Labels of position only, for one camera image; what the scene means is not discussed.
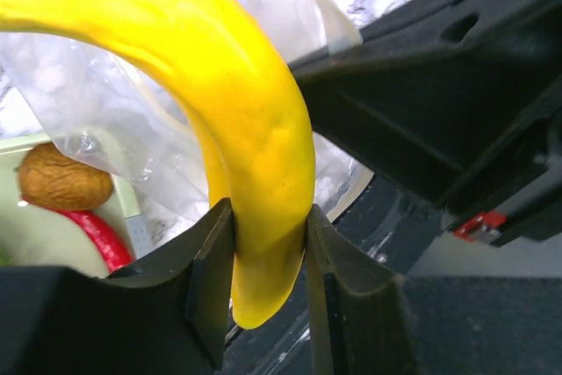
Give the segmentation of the yellow banana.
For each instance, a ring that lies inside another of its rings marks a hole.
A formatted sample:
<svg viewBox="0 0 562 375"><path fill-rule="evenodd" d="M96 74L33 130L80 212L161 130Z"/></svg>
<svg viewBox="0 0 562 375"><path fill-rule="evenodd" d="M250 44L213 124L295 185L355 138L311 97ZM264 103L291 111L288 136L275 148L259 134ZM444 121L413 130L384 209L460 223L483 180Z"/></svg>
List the yellow banana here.
<svg viewBox="0 0 562 375"><path fill-rule="evenodd" d="M229 198L234 210L234 320L269 320L303 260L315 152L304 98L257 21L236 0L1 0L1 28L101 47L177 101L210 203Z"/></svg>

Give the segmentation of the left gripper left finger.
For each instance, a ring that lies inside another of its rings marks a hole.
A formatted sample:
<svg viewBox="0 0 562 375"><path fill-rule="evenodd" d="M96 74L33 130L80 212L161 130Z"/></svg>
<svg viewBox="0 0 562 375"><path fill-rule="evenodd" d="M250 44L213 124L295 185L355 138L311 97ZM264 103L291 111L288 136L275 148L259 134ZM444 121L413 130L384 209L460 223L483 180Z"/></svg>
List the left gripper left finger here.
<svg viewBox="0 0 562 375"><path fill-rule="evenodd" d="M221 368L233 273L233 209L222 199L193 227L113 272L131 333L118 346L129 371Z"/></svg>

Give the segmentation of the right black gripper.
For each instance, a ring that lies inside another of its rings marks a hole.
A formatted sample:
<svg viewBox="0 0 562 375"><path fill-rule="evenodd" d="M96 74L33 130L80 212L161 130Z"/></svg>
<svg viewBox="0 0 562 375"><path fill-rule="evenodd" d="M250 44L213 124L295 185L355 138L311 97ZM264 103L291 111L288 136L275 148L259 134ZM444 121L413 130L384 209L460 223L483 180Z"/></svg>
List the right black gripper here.
<svg viewBox="0 0 562 375"><path fill-rule="evenodd" d="M561 229L561 0L413 0L291 65L314 129L470 242Z"/></svg>

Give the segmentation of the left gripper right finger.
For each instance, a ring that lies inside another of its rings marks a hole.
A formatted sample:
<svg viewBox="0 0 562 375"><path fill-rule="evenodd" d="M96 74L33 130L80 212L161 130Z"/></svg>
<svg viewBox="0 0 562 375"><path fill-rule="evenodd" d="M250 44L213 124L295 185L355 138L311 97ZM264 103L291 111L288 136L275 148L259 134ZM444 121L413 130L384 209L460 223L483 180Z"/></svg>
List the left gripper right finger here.
<svg viewBox="0 0 562 375"><path fill-rule="evenodd" d="M419 374L403 277L366 255L318 207L306 219L313 373Z"/></svg>

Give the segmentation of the clear zip top bag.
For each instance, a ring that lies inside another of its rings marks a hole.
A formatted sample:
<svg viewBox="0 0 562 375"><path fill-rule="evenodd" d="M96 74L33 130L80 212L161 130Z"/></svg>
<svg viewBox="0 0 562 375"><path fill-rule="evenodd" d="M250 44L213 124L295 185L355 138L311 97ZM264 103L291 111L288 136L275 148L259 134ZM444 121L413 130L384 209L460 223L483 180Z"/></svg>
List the clear zip top bag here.
<svg viewBox="0 0 562 375"><path fill-rule="evenodd" d="M238 0L286 61L362 42L332 0ZM1 64L64 153L113 172L189 224L208 209L203 157L167 91L118 56L75 40L3 33Z"/></svg>

